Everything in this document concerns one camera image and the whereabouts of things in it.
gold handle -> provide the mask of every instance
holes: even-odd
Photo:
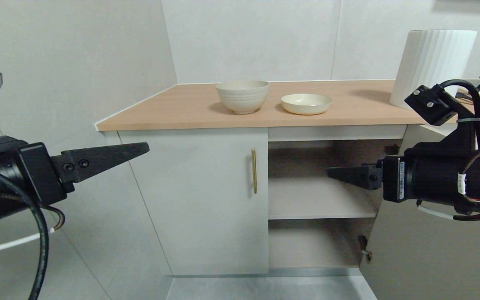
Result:
[[[257,184],[257,150],[251,149],[251,165],[253,167],[253,192],[257,194],[259,187]]]

bowl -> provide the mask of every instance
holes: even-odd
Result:
[[[236,80],[216,85],[221,103],[237,114],[251,114],[266,101],[270,83],[258,80]]]
[[[293,114],[317,115],[324,113],[331,105],[331,98],[317,94],[292,94],[280,99],[282,107]]]

door hinge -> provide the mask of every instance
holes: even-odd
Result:
[[[372,261],[373,253],[366,250],[366,247],[368,246],[368,239],[366,239],[366,237],[363,235],[359,235],[358,243],[360,244],[360,252],[362,252],[364,257],[366,258],[366,262],[369,264]]]

countertop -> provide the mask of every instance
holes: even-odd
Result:
[[[260,110],[238,115],[220,102],[215,84],[179,84],[97,124],[99,131],[424,124],[413,110],[389,104],[394,80],[272,82]],[[316,93],[333,99],[327,112],[301,116],[285,111],[280,98]]]

white vase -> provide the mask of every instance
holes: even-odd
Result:
[[[461,79],[477,32],[471,30],[413,30],[408,33],[390,103],[411,110],[405,103],[417,87]],[[445,89],[455,96],[457,87]]]

